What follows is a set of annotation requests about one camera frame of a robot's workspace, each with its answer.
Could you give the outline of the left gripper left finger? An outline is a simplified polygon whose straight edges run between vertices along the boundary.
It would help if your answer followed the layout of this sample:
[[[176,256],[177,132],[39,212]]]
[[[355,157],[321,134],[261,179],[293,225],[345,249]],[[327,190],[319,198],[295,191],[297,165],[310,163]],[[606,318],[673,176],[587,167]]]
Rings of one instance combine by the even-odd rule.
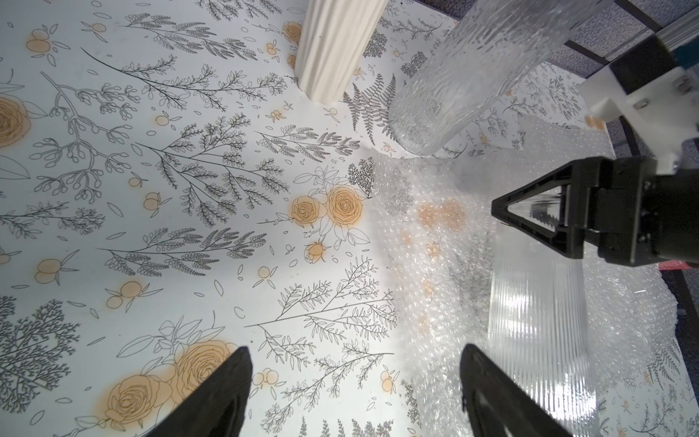
[[[252,385],[249,349],[234,351],[207,380],[147,435],[238,437]]]

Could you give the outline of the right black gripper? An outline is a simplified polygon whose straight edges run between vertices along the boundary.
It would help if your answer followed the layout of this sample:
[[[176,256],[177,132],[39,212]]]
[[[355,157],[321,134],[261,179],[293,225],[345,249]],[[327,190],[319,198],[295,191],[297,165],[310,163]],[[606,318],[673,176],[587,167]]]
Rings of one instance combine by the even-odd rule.
[[[574,160],[491,203],[493,218],[573,260],[640,267],[698,263],[698,170],[655,173],[651,158]]]

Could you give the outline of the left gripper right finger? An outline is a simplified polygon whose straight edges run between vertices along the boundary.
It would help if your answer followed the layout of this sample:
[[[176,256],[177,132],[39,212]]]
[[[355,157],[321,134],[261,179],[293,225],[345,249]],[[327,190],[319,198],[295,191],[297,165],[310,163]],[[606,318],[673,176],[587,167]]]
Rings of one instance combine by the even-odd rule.
[[[480,348],[465,345],[460,362],[462,409],[475,436],[568,436]]]

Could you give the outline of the clear ribbed glass vase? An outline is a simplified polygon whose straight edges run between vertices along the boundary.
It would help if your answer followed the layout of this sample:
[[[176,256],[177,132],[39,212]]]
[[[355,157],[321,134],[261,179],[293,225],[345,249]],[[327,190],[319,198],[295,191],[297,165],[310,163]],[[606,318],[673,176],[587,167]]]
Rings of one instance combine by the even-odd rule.
[[[488,356],[569,433],[595,435],[582,262],[503,222],[493,249]]]

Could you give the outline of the bubble wrap roll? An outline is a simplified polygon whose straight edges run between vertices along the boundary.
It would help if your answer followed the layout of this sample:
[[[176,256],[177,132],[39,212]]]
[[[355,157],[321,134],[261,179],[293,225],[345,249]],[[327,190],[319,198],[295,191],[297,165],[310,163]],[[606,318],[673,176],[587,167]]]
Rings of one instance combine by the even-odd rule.
[[[485,351],[576,436],[669,436],[684,363],[675,297],[656,267],[568,259],[491,215],[491,202],[579,158],[613,156],[602,129],[520,118],[520,149],[374,158],[380,245],[426,436],[468,436],[460,360]]]

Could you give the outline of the white ribbed vase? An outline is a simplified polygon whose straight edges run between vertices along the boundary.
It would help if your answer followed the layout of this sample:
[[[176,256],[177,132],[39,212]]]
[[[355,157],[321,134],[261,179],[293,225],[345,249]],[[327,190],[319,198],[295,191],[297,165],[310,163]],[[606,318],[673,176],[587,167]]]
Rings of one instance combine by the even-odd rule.
[[[309,100],[340,100],[383,16],[387,0],[310,1],[294,72]]]

